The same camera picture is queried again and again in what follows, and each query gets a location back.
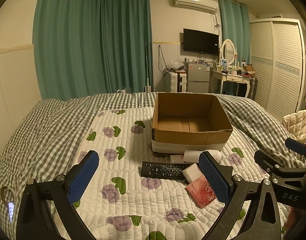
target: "television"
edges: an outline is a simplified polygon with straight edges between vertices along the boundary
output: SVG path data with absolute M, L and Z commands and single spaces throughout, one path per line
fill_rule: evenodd
M 183 29 L 184 51 L 219 55 L 219 36 L 213 33 Z

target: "remote control button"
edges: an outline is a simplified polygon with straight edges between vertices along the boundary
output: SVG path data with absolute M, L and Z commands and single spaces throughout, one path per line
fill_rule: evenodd
M 156 173 L 156 175 L 158 175 L 158 174 L 161 173 L 162 168 L 161 168 L 160 165 L 154 165 L 154 166 L 152 167 L 152 171 L 153 171 L 154 174 Z

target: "bed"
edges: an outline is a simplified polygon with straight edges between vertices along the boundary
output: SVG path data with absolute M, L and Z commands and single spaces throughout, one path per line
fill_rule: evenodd
M 216 199 L 200 209 L 183 183 L 139 175 L 142 161 L 168 162 L 167 157 L 154 157 L 150 150 L 150 120 L 156 95 L 100 94 L 67 102 L 40 101 L 0 157 L 0 189 L 12 188 L 18 207 L 29 178 L 52 180 L 94 149 L 100 164 L 77 212 L 97 239 L 201 239 L 223 203 Z M 247 98 L 216 96 L 233 126 L 222 150 L 221 164 L 233 166 L 233 173 L 245 180 L 261 181 L 268 175 L 253 158 L 261 149 L 285 166 L 306 167 L 304 157 L 284 146 L 284 140 L 292 135 L 261 106 Z M 135 121 L 145 123 L 142 132 L 133 128 Z M 113 126 L 121 131 L 115 133 L 114 128 L 112 132 Z M 117 186 L 117 178 L 124 179 L 124 189 Z M 11 200 L 10 196 L 7 192 L 6 199 Z M 238 233 L 248 205 L 246 202 L 229 238 Z M 279 208 L 283 227 L 290 208 L 282 204 Z M 61 235 L 69 239 L 52 203 L 51 210 Z M 15 239 L 16 222 L 17 209 L 11 224 L 0 198 L 0 226 L 11 239 Z

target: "red book cover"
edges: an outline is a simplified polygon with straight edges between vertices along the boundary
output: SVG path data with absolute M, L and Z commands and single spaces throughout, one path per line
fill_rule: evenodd
M 200 208 L 205 208 L 216 198 L 204 175 L 201 175 L 198 179 L 187 185 L 186 190 Z

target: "white suitcase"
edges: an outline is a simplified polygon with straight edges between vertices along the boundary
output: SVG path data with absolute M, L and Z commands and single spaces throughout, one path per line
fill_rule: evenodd
M 165 75 L 165 92 L 186 92 L 186 74 L 168 72 Z

